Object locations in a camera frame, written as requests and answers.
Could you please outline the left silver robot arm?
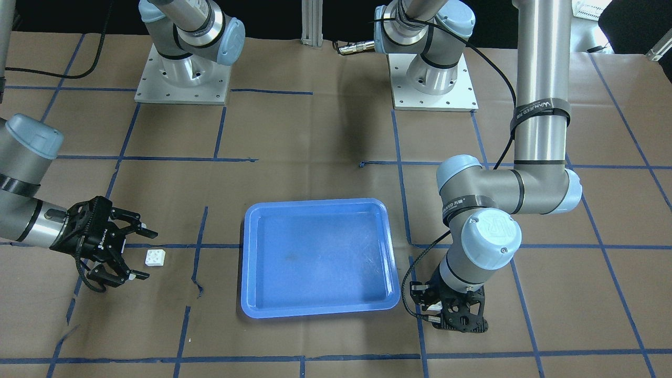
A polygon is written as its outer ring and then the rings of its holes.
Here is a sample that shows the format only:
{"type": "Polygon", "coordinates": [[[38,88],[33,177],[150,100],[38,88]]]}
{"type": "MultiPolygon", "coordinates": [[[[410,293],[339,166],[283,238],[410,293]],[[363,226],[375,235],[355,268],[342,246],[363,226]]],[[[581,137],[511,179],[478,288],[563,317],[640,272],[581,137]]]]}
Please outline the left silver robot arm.
{"type": "Polygon", "coordinates": [[[470,155],[444,161],[436,172],[443,223],[451,247],[427,282],[401,283],[418,312],[434,328],[483,333],[484,284],[506,266],[522,242],[514,214],[561,214],[578,205],[582,186],[565,167],[570,124],[569,48],[573,16],[569,1],[514,1],[518,9],[518,79],[510,170],[485,169],[470,155]]]}

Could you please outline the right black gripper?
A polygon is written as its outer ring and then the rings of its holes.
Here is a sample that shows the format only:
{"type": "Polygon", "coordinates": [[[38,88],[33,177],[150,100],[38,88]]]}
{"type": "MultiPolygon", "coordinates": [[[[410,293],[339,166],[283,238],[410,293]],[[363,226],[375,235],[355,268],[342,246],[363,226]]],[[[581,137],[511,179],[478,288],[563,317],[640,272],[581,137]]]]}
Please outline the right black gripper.
{"type": "Polygon", "coordinates": [[[158,237],[158,232],[142,223],[139,213],[112,208],[110,200],[96,196],[66,210],[63,228],[50,249],[71,256],[79,251],[81,258],[96,261],[94,267],[86,266],[86,286],[91,290],[107,290],[106,286],[119,287],[128,280],[145,280],[150,276],[121,263],[124,237],[130,234],[158,237]],[[128,226],[120,229],[113,220],[125,221],[128,226]]]}

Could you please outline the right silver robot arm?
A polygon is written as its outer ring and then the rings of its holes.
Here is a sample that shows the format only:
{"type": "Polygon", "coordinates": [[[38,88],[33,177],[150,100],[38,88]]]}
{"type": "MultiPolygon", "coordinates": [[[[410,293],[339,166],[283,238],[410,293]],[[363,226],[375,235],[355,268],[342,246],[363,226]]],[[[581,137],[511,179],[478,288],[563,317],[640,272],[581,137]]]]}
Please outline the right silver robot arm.
{"type": "MultiPolygon", "coordinates": [[[[140,103],[223,104],[230,68],[242,53],[242,20],[214,1],[141,1],[153,40],[135,99],[140,103]]],[[[36,198],[57,158],[60,131],[15,114],[2,119],[2,238],[73,256],[82,282],[95,292],[149,277],[124,261],[127,235],[156,238],[139,213],[103,196],[63,208],[36,198]]]]}

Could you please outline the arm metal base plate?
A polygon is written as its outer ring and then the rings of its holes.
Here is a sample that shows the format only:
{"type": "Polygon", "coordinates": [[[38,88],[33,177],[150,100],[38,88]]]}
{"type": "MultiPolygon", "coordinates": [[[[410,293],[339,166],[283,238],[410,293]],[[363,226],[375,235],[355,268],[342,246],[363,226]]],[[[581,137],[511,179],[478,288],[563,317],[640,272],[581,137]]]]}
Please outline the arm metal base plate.
{"type": "Polygon", "coordinates": [[[232,67],[192,55],[171,60],[151,46],[134,100],[155,104],[225,105],[232,67]]]}
{"type": "Polygon", "coordinates": [[[419,54],[389,54],[388,65],[396,110],[473,112],[479,108],[464,55],[449,69],[429,66],[419,54]]]}

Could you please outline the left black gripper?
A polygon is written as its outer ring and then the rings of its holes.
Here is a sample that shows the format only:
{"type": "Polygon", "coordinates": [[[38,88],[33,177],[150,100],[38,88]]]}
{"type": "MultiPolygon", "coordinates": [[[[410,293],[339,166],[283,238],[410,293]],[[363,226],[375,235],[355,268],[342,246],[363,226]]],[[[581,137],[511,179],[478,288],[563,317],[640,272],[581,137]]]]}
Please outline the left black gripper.
{"type": "Polygon", "coordinates": [[[484,318],[485,290],[458,292],[447,285],[440,277],[439,270],[425,283],[411,281],[410,295],[415,304],[425,310],[427,306],[439,301],[443,309],[436,314],[418,314],[418,318],[428,321],[436,329],[462,333],[485,333],[489,323],[484,318]]]}

